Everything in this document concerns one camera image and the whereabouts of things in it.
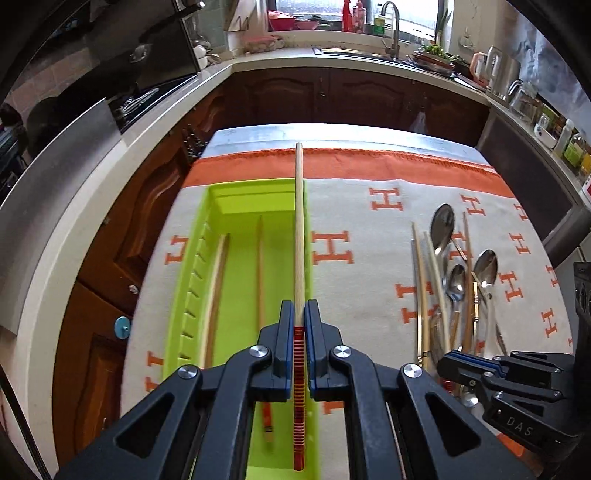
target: orange stripe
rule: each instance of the orange stripe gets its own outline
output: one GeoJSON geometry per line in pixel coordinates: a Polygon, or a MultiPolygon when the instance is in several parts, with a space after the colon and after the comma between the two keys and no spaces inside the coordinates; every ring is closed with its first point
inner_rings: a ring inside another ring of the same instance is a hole
{"type": "MultiPolygon", "coordinates": [[[[304,149],[307,179],[406,180],[515,198],[492,167],[448,158],[384,150],[304,149]]],[[[263,150],[195,162],[184,187],[294,176],[295,149],[263,150]]]]}

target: chopstick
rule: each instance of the chopstick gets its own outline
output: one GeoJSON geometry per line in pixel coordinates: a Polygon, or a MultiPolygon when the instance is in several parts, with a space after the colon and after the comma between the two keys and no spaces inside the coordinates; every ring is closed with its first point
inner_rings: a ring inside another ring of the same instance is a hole
{"type": "Polygon", "coordinates": [[[213,261],[212,277],[209,284],[209,295],[205,315],[203,316],[203,329],[201,333],[201,351],[199,352],[199,367],[209,368],[213,366],[213,344],[216,337],[217,315],[219,313],[220,297],[222,294],[222,282],[230,234],[221,235],[217,242],[216,256],[213,261]]]}
{"type": "MultiPolygon", "coordinates": [[[[464,236],[466,237],[466,270],[468,272],[472,272],[472,244],[470,243],[470,232],[468,228],[468,216],[466,212],[464,212],[464,236]]],[[[471,281],[466,282],[466,302],[465,302],[465,311],[466,311],[466,323],[464,325],[464,335],[462,337],[462,352],[468,353],[470,351],[470,346],[472,344],[472,307],[474,305],[473,296],[473,283],[471,281]]]]}
{"type": "Polygon", "coordinates": [[[418,366],[423,366],[423,308],[421,303],[420,297],[420,285],[421,285],[421,278],[418,272],[418,257],[421,254],[420,249],[417,248],[417,240],[414,236],[414,229],[413,229],[413,239],[411,240],[412,245],[412,252],[413,252],[413,266],[414,266],[414,281],[417,285],[417,364],[418,366]]]}
{"type": "Polygon", "coordinates": [[[418,265],[418,283],[417,283],[417,303],[419,305],[417,310],[417,330],[422,336],[423,351],[421,352],[423,369],[431,371],[431,359],[430,355],[430,329],[429,319],[426,318],[428,307],[427,307],[427,276],[425,272],[425,264],[423,261],[423,254],[421,252],[421,244],[419,241],[417,224],[413,222],[413,239],[414,247],[417,254],[417,265],[418,265]]]}
{"type": "Polygon", "coordinates": [[[429,260],[431,265],[431,273],[433,274],[431,285],[435,289],[435,294],[437,295],[437,301],[439,302],[439,311],[441,312],[441,322],[443,324],[443,344],[442,348],[445,350],[445,353],[451,350],[450,347],[450,338],[449,338],[449,324],[447,317],[447,308],[445,303],[445,298],[443,296],[443,287],[441,286],[441,272],[439,271],[439,265],[437,263],[437,258],[435,257],[435,249],[433,248],[433,241],[431,240],[431,235],[428,232],[424,232],[425,240],[427,241],[427,249],[429,250],[429,260]]]}
{"type": "Polygon", "coordinates": [[[306,381],[304,379],[304,151],[295,144],[295,319],[294,319],[294,470],[304,469],[306,448],[306,381]]]}
{"type": "MultiPolygon", "coordinates": [[[[261,329],[267,324],[265,320],[265,272],[264,272],[264,257],[263,257],[263,225],[262,225],[262,215],[259,217],[258,223],[256,225],[256,309],[257,309],[257,317],[258,317],[258,330],[259,332],[261,329]]],[[[273,441],[273,416],[271,413],[271,404],[269,402],[262,402],[261,403],[261,413],[262,413],[262,428],[263,428],[263,435],[265,436],[265,440],[267,442],[273,441]]]]}

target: wooden cabinet door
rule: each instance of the wooden cabinet door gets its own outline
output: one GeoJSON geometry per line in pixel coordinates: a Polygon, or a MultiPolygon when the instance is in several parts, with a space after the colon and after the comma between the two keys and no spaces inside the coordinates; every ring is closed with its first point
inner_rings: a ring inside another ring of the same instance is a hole
{"type": "Polygon", "coordinates": [[[284,68],[233,74],[228,112],[233,127],[316,121],[322,69],[284,68]]]}
{"type": "Polygon", "coordinates": [[[326,116],[336,124],[408,130],[418,112],[412,80],[361,70],[330,70],[326,116]]]}
{"type": "Polygon", "coordinates": [[[420,90],[427,134],[470,147],[478,144],[488,119],[486,105],[426,83],[421,84],[420,90]]]}
{"type": "Polygon", "coordinates": [[[133,315],[156,240],[188,172],[175,127],[125,186],[80,267],[78,279],[127,315],[133,315]]]}
{"type": "Polygon", "coordinates": [[[189,125],[201,140],[209,140],[215,132],[228,127],[225,85],[213,90],[180,121],[182,128],[189,125]]]}
{"type": "Polygon", "coordinates": [[[113,332],[123,312],[74,284],[53,372],[53,433],[60,466],[119,418],[125,342],[113,332]]]}

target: white container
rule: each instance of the white container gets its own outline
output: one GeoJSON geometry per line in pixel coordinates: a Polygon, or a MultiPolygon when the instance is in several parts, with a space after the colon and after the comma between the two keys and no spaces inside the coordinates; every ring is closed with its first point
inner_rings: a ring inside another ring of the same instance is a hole
{"type": "Polygon", "coordinates": [[[556,139],[540,124],[535,126],[534,133],[536,138],[538,138],[546,148],[552,149],[556,145],[556,139]]]}
{"type": "Polygon", "coordinates": [[[556,146],[554,147],[554,155],[558,157],[562,157],[564,150],[566,149],[566,145],[569,143],[570,137],[573,136],[573,128],[574,122],[569,118],[560,133],[560,137],[556,142],[556,146]]]}

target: green utensil tray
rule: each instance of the green utensil tray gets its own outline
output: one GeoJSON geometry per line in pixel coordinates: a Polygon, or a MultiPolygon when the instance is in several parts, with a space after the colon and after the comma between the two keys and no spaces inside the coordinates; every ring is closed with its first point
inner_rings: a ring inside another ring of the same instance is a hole
{"type": "MultiPolygon", "coordinates": [[[[253,180],[214,184],[207,188],[191,229],[178,278],[168,326],[164,377],[184,364],[197,363],[203,315],[210,291],[216,248],[230,235],[222,277],[213,343],[213,365],[258,339],[257,227],[262,217],[264,303],[267,324],[276,323],[281,301],[294,295],[294,179],[253,180]]],[[[306,224],[306,239],[309,229],[306,224]]],[[[311,297],[310,243],[306,241],[306,299],[311,297]]],[[[293,405],[274,403],[273,441],[264,438],[257,404],[252,424],[247,478],[271,480],[319,477],[317,407],[306,399],[306,467],[293,470],[293,405]]]]}

